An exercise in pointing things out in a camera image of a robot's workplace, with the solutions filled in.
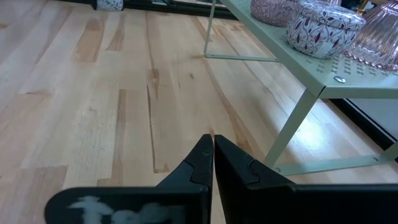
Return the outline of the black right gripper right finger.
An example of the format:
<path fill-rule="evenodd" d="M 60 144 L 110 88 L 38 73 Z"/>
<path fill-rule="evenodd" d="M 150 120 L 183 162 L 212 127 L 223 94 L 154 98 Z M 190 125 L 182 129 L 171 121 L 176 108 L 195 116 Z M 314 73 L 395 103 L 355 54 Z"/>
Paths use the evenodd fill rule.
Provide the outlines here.
<path fill-rule="evenodd" d="M 222 135 L 214 159 L 227 223 L 397 223 L 396 184 L 296 184 Z"/>

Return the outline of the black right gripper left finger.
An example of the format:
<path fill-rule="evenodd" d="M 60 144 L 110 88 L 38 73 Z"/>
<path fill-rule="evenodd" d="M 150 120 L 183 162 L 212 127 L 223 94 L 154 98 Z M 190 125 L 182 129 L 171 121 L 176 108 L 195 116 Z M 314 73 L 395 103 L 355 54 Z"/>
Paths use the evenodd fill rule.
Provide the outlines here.
<path fill-rule="evenodd" d="M 209 223 L 213 140 L 204 134 L 155 187 L 77 187 L 46 204 L 46 223 Z"/>

